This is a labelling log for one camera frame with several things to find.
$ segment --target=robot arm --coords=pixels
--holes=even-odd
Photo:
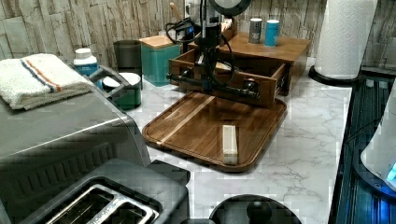
[[[249,6],[251,0],[195,0],[190,8],[191,21],[200,24],[201,33],[193,41],[198,46],[199,57],[195,61],[195,66],[199,68],[201,80],[190,78],[188,74],[192,71],[186,71],[181,76],[169,74],[168,78],[176,81],[188,83],[191,85],[202,86],[204,92],[225,91],[242,97],[259,99],[258,84],[254,80],[246,80],[243,89],[232,88],[228,83],[220,83],[216,79],[215,69],[218,61],[219,44],[223,38],[222,32],[231,26],[231,21],[223,21],[221,15],[232,17],[241,14]]]

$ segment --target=white marble countertop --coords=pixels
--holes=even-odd
[[[307,68],[313,64],[309,59]],[[152,161],[165,161],[191,172],[191,218],[209,218],[222,201],[257,194],[286,205],[304,224],[327,223],[341,152],[351,89],[328,87],[307,75],[289,96],[278,98],[287,115],[255,167],[227,174],[148,147]],[[142,105],[128,112],[140,130],[184,96],[175,86],[144,83]]]

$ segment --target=white jar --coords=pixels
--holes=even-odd
[[[99,69],[98,61],[90,49],[77,49],[74,66],[81,75],[89,76]]]

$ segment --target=folded towel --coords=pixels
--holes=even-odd
[[[92,83],[52,54],[0,62],[0,95],[13,109],[31,109],[91,90]]]

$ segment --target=wooden backsplash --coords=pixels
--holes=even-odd
[[[88,47],[100,64],[116,67],[113,42],[158,34],[175,21],[171,1],[183,15],[184,0],[0,0],[0,60],[47,52],[71,63],[75,49]],[[237,19],[242,30],[252,17],[278,19],[280,35],[313,40],[315,56],[325,6],[326,0],[253,0]],[[396,64],[389,57],[396,49],[395,15],[393,1],[379,0],[367,62]]]

